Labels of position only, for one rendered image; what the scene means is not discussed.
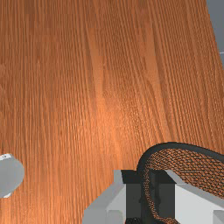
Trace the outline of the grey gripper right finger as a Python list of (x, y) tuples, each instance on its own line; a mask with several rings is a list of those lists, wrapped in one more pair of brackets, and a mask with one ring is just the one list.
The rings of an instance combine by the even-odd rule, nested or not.
[(185, 183), (174, 171), (151, 172), (151, 196), (161, 218), (179, 224), (224, 224), (224, 199)]

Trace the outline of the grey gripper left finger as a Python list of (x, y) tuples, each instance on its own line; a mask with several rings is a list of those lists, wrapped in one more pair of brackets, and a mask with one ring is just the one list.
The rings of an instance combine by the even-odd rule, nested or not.
[(82, 224), (126, 224), (141, 218), (141, 185), (137, 172), (114, 170), (113, 183), (84, 211)]

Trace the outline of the dark mesh basket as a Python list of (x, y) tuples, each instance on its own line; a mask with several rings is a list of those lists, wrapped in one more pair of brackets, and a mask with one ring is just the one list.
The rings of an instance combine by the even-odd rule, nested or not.
[(185, 183), (224, 200), (224, 155), (187, 143), (159, 143), (150, 147), (135, 169), (141, 185), (141, 218), (126, 224), (179, 224), (161, 218), (151, 196), (151, 172), (171, 170)]

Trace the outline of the grey round object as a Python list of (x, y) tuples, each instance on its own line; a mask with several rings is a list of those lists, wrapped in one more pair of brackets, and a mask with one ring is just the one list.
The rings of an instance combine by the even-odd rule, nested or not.
[(0, 199), (9, 198), (21, 185), (25, 168), (12, 154), (0, 155)]

